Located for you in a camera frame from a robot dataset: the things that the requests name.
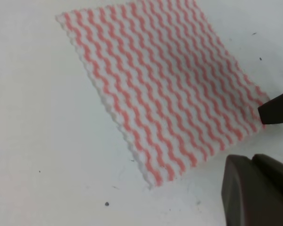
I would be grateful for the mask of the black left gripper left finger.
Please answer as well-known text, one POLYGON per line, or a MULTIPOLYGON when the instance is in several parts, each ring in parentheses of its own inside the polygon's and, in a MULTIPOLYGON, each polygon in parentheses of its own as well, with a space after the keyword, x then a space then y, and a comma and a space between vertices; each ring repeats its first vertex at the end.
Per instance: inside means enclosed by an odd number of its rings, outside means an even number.
POLYGON ((221 196, 228 226, 283 226, 283 163, 227 156, 221 196))

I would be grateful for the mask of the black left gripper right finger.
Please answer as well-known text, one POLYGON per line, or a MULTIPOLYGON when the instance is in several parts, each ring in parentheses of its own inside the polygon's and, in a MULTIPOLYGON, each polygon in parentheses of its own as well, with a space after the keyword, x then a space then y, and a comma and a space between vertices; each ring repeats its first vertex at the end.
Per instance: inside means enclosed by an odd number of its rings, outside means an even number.
POLYGON ((258 108, 258 113, 262 124, 282 124, 283 123, 283 94, 266 102, 258 108))

